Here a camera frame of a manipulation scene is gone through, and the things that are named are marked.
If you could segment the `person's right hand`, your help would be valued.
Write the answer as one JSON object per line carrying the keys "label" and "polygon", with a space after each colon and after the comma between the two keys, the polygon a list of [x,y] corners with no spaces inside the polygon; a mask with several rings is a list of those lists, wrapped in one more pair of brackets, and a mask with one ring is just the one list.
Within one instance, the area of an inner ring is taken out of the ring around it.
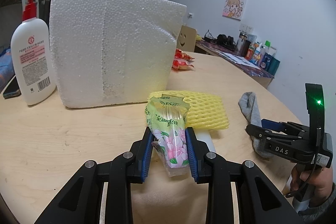
{"label": "person's right hand", "polygon": [[[295,165],[291,171],[290,190],[298,190],[300,183],[306,181],[309,175],[309,172],[299,173],[297,165]],[[322,205],[333,192],[333,167],[314,171],[310,176],[308,184],[315,187],[314,195],[310,200],[311,206]]]}

